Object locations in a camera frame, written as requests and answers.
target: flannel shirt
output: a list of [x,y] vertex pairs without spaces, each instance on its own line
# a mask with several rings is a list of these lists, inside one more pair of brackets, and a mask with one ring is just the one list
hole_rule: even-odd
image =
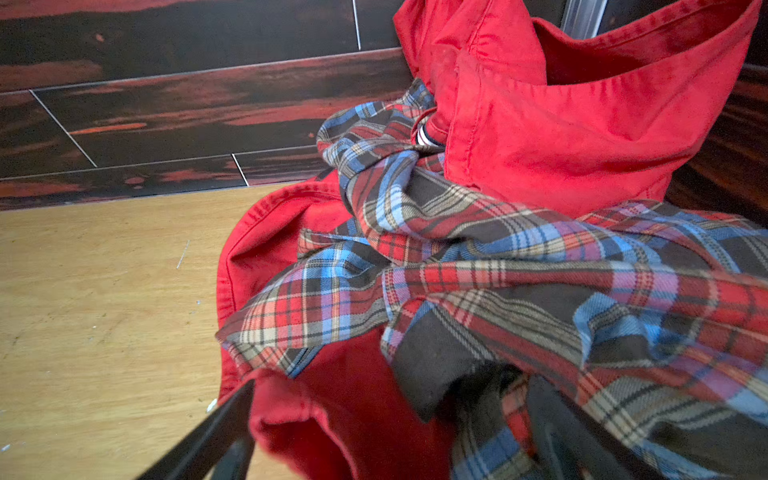
[[423,419],[458,395],[453,478],[541,477],[534,374],[667,478],[768,471],[768,231],[655,200],[576,220],[495,200],[411,142],[433,107],[417,79],[322,126],[354,218],[304,230],[296,264],[227,320],[240,371],[295,376],[386,325],[381,352]]

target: red fabric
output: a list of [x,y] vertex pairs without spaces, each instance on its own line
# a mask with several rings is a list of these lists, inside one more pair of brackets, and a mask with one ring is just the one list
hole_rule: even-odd
[[[219,327],[296,262],[302,228],[328,231],[351,216],[336,173],[285,187],[256,203],[224,246],[217,275]],[[449,476],[453,428],[422,423],[379,351],[382,329],[323,347],[296,379],[258,369],[243,378],[222,351],[220,402],[250,378],[250,431],[259,447],[306,478]]]
[[759,10],[681,0],[573,40],[521,0],[406,0],[395,24],[437,101],[427,133],[446,143],[445,176],[578,217],[663,200],[725,104]]

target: pile of clothes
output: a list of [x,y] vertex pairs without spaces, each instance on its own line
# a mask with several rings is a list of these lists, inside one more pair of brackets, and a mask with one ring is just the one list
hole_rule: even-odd
[[546,379],[666,478],[768,472],[768,230],[663,202],[760,0],[576,41],[517,0],[406,0],[415,80],[224,247],[220,401],[306,478],[542,478]]

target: wooden floor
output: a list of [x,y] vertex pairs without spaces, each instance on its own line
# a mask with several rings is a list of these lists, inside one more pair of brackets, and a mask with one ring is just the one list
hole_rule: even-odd
[[219,252],[275,189],[0,213],[0,477],[133,478],[203,420]]

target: orange streak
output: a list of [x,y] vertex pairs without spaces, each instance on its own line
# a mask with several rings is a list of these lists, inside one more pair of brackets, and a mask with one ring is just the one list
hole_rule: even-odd
[[84,128],[82,130],[76,130],[69,132],[70,135],[85,135],[85,134],[100,134],[104,131],[116,131],[116,130],[133,130],[135,128],[144,128],[147,124],[144,122],[136,124],[121,124],[121,125],[107,125],[106,127],[93,127]]

